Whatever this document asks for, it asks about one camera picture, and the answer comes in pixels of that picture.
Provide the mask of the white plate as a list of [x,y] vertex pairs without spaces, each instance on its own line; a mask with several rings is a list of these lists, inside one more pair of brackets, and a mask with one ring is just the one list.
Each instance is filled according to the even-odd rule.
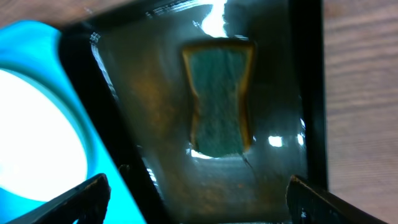
[[86,179],[83,143],[49,93],[1,72],[1,188],[48,201]]

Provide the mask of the green yellow sponge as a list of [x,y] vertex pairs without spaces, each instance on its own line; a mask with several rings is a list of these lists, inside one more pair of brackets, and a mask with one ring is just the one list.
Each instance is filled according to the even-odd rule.
[[193,96],[190,142],[209,157],[242,156],[252,144],[248,92],[256,57],[254,42],[212,39],[182,48]]

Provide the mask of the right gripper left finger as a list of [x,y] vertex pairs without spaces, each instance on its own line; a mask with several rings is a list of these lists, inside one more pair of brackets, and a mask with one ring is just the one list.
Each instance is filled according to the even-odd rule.
[[100,173],[9,224],[102,224],[110,193],[107,176]]

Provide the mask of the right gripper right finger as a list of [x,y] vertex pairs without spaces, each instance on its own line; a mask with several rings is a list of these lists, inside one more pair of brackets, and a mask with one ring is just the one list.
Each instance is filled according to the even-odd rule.
[[297,175],[290,177],[286,203],[293,224],[386,224]]

